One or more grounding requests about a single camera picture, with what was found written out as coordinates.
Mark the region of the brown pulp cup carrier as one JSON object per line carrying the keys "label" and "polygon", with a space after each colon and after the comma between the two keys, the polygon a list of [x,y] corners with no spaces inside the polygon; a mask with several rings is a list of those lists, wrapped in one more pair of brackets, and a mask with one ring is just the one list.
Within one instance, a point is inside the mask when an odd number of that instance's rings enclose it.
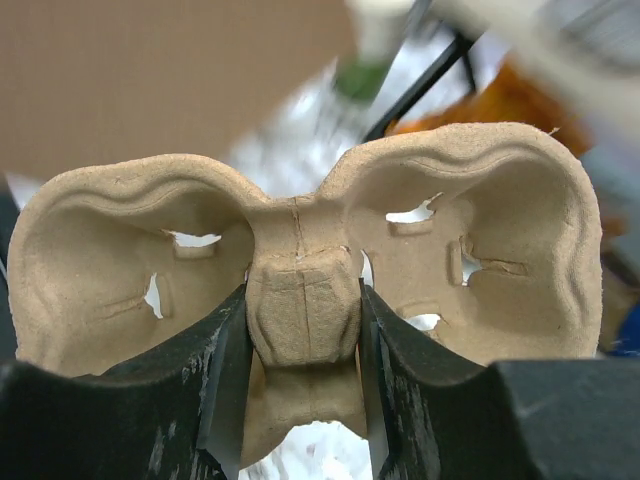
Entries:
{"label": "brown pulp cup carrier", "polygon": [[581,163],[520,123],[392,136],[345,153],[313,193],[274,198],[171,154],[47,182],[8,255],[17,356],[100,374],[182,332],[241,284],[254,345],[244,463],[296,425],[366,430],[359,278],[480,364],[588,358],[600,334],[600,215]]}

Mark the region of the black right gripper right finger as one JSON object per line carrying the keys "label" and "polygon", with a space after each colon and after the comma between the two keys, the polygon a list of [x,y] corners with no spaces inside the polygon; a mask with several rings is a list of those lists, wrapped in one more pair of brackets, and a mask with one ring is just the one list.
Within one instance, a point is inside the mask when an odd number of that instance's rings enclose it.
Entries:
{"label": "black right gripper right finger", "polygon": [[635,359],[481,366],[361,289],[359,356],[377,479],[635,479]]}

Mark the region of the brown paper bag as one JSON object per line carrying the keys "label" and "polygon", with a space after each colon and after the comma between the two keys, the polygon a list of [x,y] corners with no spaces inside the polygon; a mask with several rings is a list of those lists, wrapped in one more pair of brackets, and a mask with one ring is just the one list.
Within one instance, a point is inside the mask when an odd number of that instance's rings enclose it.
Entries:
{"label": "brown paper bag", "polygon": [[219,158],[353,48],[341,1],[5,1],[1,167]]}

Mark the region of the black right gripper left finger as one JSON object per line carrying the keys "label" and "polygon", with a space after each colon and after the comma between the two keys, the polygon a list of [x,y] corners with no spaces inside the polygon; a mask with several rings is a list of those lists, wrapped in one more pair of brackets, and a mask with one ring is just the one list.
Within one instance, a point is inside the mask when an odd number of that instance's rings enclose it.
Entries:
{"label": "black right gripper left finger", "polygon": [[245,291],[101,375],[1,366],[5,479],[234,479],[250,373]]}

